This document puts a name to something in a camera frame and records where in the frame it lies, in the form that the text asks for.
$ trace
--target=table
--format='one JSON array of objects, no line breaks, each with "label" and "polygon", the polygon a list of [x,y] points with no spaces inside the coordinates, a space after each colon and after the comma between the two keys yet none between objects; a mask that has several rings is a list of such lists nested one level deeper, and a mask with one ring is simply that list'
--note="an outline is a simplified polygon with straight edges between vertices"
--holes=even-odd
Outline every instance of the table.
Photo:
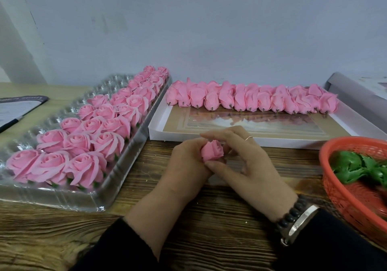
[{"label": "table", "polygon": [[[43,94],[52,100],[0,134],[0,144],[82,94],[87,87],[0,84],[4,97]],[[102,213],[80,213],[0,201],[0,270],[67,270],[132,205],[149,193],[177,143],[148,141],[114,204]],[[321,183],[318,151],[265,148],[285,181],[298,193],[338,215]],[[229,160],[240,166],[239,157]],[[183,211],[161,253],[172,270],[267,270],[276,259],[273,225],[227,186],[205,185]]]}]

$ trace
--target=basket rim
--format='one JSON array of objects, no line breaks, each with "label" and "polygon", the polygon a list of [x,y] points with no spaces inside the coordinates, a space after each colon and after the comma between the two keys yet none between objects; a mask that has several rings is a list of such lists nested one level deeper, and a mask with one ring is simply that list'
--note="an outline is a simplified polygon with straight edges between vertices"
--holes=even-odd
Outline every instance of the basket rim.
[{"label": "basket rim", "polygon": [[329,164],[329,154],[328,151],[332,147],[335,147],[338,143],[342,141],[348,141],[351,144],[369,144],[369,145],[380,145],[387,148],[387,142],[379,139],[372,139],[369,137],[360,137],[360,136],[349,136],[349,137],[337,137],[327,141],[321,148],[318,155],[320,159],[320,164],[323,168],[323,174],[333,183],[336,189],[347,199],[353,207],[362,212],[370,220],[372,220],[379,228],[387,232],[387,221],[380,218],[365,205],[363,205],[354,195],[352,195],[349,190],[338,180],[334,174],[331,166]]}]

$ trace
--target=red basket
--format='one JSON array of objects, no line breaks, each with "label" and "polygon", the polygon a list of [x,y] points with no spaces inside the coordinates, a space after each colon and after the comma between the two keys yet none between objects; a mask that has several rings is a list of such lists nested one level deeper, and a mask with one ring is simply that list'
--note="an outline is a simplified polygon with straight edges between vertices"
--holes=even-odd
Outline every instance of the red basket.
[{"label": "red basket", "polygon": [[357,181],[343,185],[329,165],[334,151],[353,151],[377,160],[387,159],[387,142],[367,137],[338,137],[320,150],[323,184],[332,203],[344,218],[369,239],[387,249],[387,190]]}]

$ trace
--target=dark long-sleeved shirt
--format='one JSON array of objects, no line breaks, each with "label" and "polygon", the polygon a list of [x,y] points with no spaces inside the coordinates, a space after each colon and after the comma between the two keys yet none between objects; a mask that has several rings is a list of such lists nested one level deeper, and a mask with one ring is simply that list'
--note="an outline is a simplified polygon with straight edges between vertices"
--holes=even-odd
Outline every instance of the dark long-sleeved shirt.
[{"label": "dark long-sleeved shirt", "polygon": [[[82,257],[78,270],[160,270],[150,247],[122,219],[118,219]],[[320,210],[284,249],[274,270],[387,270],[387,255],[340,220]]]}]

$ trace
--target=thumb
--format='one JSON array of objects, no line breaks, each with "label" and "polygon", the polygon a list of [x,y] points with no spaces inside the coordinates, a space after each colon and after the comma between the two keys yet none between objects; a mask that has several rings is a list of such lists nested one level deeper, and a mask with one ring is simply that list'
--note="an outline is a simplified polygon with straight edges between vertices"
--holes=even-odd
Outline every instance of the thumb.
[{"label": "thumb", "polygon": [[206,161],[204,165],[228,183],[235,191],[242,186],[243,180],[246,178],[243,174],[235,172],[226,164],[219,161]]}]

